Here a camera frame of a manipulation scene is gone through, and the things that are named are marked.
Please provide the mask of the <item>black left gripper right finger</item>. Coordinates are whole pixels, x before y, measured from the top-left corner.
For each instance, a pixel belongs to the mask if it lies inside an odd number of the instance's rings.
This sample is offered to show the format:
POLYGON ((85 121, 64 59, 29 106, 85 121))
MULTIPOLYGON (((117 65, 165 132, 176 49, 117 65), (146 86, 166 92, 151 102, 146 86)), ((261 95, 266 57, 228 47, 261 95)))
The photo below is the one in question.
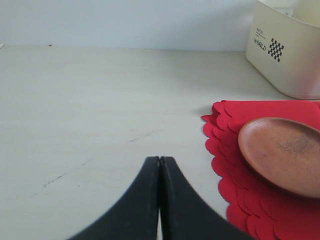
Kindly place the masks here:
POLYGON ((251 240, 197 194, 173 157, 160 162, 159 210, 164 240, 251 240))

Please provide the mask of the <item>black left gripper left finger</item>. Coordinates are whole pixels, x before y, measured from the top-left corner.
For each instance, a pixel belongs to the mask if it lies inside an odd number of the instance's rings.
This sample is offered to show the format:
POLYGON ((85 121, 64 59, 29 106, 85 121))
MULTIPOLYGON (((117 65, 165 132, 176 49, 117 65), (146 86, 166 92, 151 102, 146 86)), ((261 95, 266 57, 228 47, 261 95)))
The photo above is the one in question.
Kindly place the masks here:
POLYGON ((156 240, 160 158, 147 157, 126 192, 72 240, 156 240))

